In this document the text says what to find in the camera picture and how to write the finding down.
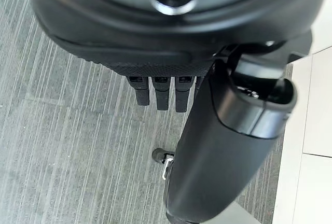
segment caster wheel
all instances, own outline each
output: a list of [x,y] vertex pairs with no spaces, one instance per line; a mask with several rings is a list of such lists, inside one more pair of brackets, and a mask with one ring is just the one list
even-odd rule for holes
[[167,155],[174,156],[174,152],[158,148],[152,152],[152,159],[157,163],[164,164],[167,159]]

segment striped carpet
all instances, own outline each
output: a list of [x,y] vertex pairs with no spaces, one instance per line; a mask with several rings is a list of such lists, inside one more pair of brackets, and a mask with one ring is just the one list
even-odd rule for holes
[[[125,78],[57,47],[29,0],[0,0],[0,223],[167,224],[150,154],[175,149],[188,114],[174,92],[168,112],[151,99],[136,106]],[[264,224],[282,143],[238,198]]]

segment chair caster wheel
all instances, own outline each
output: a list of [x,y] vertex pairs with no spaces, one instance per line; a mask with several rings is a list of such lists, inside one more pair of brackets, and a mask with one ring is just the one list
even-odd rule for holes
[[167,156],[174,156],[174,152],[171,151],[166,151],[164,149],[161,148],[157,148],[152,152],[152,159],[160,164],[164,164]]

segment white wall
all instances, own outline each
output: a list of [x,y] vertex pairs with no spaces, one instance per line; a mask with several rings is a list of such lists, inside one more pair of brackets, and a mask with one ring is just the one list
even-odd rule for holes
[[312,53],[332,46],[332,0],[324,0],[320,14],[313,27]]

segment white baseboard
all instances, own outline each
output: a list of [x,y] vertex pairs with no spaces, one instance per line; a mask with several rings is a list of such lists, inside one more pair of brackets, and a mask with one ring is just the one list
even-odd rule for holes
[[311,80],[312,56],[293,63],[292,81],[298,91],[298,102],[285,131],[273,224],[292,224],[305,138]]

